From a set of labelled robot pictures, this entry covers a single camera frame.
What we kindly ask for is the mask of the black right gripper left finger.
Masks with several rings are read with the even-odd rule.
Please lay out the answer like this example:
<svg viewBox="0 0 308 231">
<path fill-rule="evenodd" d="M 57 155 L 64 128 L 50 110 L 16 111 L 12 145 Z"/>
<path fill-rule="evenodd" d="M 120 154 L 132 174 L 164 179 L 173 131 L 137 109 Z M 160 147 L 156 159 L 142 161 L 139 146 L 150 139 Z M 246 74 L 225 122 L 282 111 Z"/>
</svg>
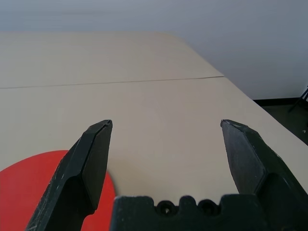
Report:
<svg viewBox="0 0 308 231">
<path fill-rule="evenodd" d="M 79 231 L 98 208 L 107 171 L 113 123 L 91 125 L 57 166 L 27 231 Z"/>
</svg>

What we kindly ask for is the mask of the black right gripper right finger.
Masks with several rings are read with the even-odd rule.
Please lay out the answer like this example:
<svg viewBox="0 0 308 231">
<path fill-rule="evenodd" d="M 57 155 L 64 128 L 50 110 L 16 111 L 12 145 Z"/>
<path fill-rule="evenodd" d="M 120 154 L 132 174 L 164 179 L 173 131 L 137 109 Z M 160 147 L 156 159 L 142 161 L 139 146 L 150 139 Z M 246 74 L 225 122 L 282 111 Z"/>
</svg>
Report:
<svg viewBox="0 0 308 231">
<path fill-rule="evenodd" d="M 229 168 L 240 194 L 257 197 L 275 231 L 308 229 L 308 194 L 285 162 L 247 125 L 221 121 Z"/>
</svg>

